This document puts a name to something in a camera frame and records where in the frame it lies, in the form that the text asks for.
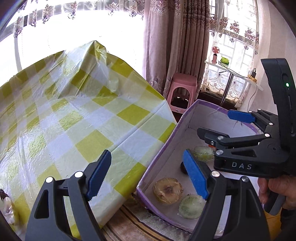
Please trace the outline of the person's right hand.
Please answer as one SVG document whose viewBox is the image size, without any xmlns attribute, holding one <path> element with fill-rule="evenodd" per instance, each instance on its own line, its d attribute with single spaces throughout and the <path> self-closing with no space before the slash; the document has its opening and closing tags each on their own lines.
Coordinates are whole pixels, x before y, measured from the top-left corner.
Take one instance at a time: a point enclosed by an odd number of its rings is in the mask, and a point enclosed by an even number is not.
<svg viewBox="0 0 296 241">
<path fill-rule="evenodd" d="M 268 201 L 268 190 L 286 197 L 282 208 L 287 210 L 295 209 L 296 181 L 294 176 L 283 175 L 274 179 L 258 178 L 259 200 L 262 204 Z"/>
</svg>

